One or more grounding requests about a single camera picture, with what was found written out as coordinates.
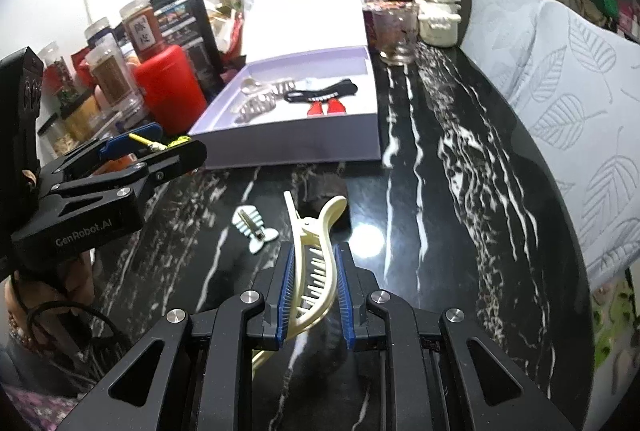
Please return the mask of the small white striped hair clip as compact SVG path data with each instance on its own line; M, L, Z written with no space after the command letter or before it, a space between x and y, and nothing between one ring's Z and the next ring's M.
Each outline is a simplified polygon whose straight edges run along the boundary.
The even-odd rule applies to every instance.
M271 243L279 238L277 229L267 227L262 219L262 214L252 204L238 206L232 215L231 223L240 234L248 239L248 251L252 255L257 255L266 243Z

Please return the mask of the green flower gold hairpin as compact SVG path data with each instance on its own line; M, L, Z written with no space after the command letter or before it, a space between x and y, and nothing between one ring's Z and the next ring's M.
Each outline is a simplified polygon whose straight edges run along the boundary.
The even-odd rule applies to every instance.
M142 144L143 146L148 148L150 151L154 151L154 152L164 151L169 148L174 148L179 145L188 143L191 140L189 136L180 136L177 139L170 142L169 144L163 144L163 143L157 142L157 140L151 140L134 133L129 133L128 137L134 140L135 142Z

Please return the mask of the far leaf pattern chair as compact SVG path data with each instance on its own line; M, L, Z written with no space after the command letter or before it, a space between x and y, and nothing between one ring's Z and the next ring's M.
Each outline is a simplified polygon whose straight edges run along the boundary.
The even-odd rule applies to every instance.
M509 99L525 69L542 0L471 0L462 52Z

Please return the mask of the lavender gift box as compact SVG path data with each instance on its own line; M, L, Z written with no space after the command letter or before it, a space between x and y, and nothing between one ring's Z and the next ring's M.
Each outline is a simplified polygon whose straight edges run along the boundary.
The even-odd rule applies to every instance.
M378 93L362 0L246 1L245 65L190 131L206 146L205 168L380 159ZM283 97L272 111L236 124L232 110L248 97L240 90L245 78L291 78L297 90L351 79L358 92L339 98L345 114L308 117L311 104Z

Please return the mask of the glass mug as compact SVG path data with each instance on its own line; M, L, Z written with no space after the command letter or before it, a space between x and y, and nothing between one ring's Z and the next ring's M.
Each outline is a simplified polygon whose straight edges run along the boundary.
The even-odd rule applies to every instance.
M375 47L389 66L409 65L416 57L418 12L409 2L386 5L373 12Z

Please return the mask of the pearl silver hair claw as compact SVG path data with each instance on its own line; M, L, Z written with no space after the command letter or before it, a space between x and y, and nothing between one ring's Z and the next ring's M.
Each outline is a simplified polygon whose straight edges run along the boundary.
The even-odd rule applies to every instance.
M275 99L281 99L295 88L295 80L291 78L260 81L254 78L245 78L240 90L245 96L271 95Z

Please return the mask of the black hair claw clip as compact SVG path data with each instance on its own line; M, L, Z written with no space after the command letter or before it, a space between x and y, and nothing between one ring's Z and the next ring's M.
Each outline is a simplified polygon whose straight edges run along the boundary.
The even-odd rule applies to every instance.
M284 94L285 102L290 104L312 104L313 102L329 102L334 98L354 96L358 92L358 86L351 79L343 79L321 90L295 90Z

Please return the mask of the red cylindrical canister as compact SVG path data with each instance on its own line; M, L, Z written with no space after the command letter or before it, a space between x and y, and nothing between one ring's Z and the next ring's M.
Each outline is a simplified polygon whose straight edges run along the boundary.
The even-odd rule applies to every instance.
M134 68L134 79L155 121L168 135L188 133L207 108L190 61L178 45Z

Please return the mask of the cream hair claw clip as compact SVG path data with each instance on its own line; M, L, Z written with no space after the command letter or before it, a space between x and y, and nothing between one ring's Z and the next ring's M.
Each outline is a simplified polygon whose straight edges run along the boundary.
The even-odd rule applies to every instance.
M291 191L285 191L284 201L293 241L277 296L276 347L317 326L332 309L338 273L330 232L347 206L338 195L316 217L301 217Z

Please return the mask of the black snack bag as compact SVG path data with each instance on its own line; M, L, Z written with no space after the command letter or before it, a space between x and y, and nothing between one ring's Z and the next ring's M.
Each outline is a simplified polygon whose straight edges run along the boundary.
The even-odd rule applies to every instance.
M151 0L163 39L186 53L195 78L210 102L224 87L224 71L204 0Z

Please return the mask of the orange peel labelled jar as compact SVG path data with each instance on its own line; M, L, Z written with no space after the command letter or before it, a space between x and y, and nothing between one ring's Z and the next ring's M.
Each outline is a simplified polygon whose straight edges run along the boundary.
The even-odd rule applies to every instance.
M134 0L119 13L128 39L141 62L151 59L166 48L150 0Z

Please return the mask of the brown spice plastic jar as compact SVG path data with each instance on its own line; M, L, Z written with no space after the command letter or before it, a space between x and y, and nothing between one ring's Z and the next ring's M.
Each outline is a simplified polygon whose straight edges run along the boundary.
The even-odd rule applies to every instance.
M146 116L145 105L114 36L99 39L85 61L108 105L122 113L124 127L140 123Z

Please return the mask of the near leaf pattern chair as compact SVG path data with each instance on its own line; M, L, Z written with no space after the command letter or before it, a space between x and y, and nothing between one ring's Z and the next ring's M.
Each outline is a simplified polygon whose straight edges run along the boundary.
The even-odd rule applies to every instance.
M545 0L509 102L560 188L597 289L639 256L638 44Z

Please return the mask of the leaf pattern chair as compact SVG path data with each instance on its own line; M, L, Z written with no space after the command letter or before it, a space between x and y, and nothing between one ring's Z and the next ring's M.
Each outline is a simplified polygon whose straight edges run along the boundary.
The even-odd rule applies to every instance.
M545 0L509 102L560 188L597 289L639 256L638 44Z
M471 0L462 52L509 99L525 69L542 0Z

